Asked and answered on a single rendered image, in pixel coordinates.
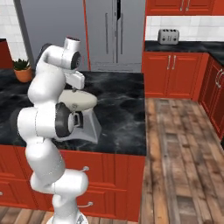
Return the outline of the silver toaster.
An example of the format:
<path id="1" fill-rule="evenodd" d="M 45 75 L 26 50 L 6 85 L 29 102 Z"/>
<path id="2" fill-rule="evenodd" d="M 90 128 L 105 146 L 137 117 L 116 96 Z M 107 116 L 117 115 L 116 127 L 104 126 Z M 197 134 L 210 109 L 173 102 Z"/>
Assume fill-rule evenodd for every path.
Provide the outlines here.
<path id="1" fill-rule="evenodd" d="M 157 42 L 160 45 L 177 45 L 179 43 L 179 31 L 177 29 L 160 29 Z"/>

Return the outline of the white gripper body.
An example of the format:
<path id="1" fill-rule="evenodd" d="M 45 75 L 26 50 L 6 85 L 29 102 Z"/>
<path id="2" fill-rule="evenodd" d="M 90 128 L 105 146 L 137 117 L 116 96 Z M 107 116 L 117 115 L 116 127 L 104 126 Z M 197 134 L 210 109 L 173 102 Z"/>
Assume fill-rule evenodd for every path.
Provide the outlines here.
<path id="1" fill-rule="evenodd" d="M 65 73 L 66 83 L 75 89 L 83 89 L 85 86 L 85 76 L 79 71 Z"/>

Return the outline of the green plant in terracotta pot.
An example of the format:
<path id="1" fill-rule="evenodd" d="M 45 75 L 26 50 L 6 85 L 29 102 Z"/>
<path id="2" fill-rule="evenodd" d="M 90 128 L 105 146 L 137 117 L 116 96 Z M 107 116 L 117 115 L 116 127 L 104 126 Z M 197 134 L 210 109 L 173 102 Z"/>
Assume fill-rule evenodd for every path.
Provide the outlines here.
<path id="1" fill-rule="evenodd" d="M 32 67 L 28 60 L 18 59 L 13 61 L 13 68 L 17 79 L 26 83 L 32 80 Z"/>

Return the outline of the red wall cupboards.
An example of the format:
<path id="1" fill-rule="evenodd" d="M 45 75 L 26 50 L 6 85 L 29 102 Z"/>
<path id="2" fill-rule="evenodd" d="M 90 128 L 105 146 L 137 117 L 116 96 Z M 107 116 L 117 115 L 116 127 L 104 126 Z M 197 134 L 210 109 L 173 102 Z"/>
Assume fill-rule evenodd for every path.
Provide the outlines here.
<path id="1" fill-rule="evenodd" d="M 147 16 L 224 16 L 224 0 L 147 0 Z"/>

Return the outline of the red base cupboards run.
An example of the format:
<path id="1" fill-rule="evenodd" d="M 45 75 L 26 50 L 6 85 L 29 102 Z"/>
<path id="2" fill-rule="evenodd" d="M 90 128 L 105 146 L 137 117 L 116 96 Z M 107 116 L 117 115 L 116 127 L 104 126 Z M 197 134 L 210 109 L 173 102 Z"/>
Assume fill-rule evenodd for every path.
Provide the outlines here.
<path id="1" fill-rule="evenodd" d="M 224 63 L 208 52 L 144 52 L 145 96 L 191 99 L 224 137 Z"/>

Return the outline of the red drawer front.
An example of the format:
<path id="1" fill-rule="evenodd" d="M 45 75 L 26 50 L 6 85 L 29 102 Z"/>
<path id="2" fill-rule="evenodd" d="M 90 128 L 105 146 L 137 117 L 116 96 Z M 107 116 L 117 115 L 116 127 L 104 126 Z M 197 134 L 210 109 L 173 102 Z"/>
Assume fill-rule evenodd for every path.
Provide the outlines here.
<path id="1" fill-rule="evenodd" d="M 37 209 L 30 184 L 26 180 L 0 178 L 0 206 Z"/>
<path id="2" fill-rule="evenodd" d="M 91 186 L 127 188 L 128 156 L 75 150 L 61 150 L 60 153 L 69 169 L 89 167 L 87 175 Z"/>
<path id="3" fill-rule="evenodd" d="M 127 218 L 127 191 L 90 188 L 77 198 L 77 205 L 94 202 L 90 207 L 79 209 L 87 216 L 125 220 Z"/>

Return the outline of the grey steel fridge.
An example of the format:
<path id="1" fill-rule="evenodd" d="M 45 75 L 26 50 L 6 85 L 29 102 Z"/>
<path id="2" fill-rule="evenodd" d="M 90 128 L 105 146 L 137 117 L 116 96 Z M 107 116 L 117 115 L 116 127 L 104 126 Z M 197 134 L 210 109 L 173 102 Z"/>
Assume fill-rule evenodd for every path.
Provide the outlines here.
<path id="1" fill-rule="evenodd" d="M 13 1 L 31 63 L 70 36 L 80 40 L 81 71 L 141 71 L 145 0 Z"/>

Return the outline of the red island cabinet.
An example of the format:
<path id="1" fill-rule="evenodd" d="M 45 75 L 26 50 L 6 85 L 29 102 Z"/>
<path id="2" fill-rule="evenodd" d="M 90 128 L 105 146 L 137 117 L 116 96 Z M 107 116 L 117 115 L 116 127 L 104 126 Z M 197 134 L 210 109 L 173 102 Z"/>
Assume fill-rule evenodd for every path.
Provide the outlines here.
<path id="1" fill-rule="evenodd" d="M 66 168 L 87 167 L 89 187 L 77 199 L 89 216 L 137 221 L 142 197 L 144 156 L 62 150 Z M 30 187 L 32 170 L 20 146 L 0 145 L 0 206 L 52 211 L 52 196 Z"/>

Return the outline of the red side cabinet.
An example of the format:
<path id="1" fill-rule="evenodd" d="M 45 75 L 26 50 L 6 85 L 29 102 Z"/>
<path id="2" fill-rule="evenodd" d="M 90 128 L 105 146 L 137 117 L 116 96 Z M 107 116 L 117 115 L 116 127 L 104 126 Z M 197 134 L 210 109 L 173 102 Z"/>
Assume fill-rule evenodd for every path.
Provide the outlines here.
<path id="1" fill-rule="evenodd" d="M 0 68 L 1 69 L 13 68 L 11 53 L 5 38 L 0 38 Z"/>

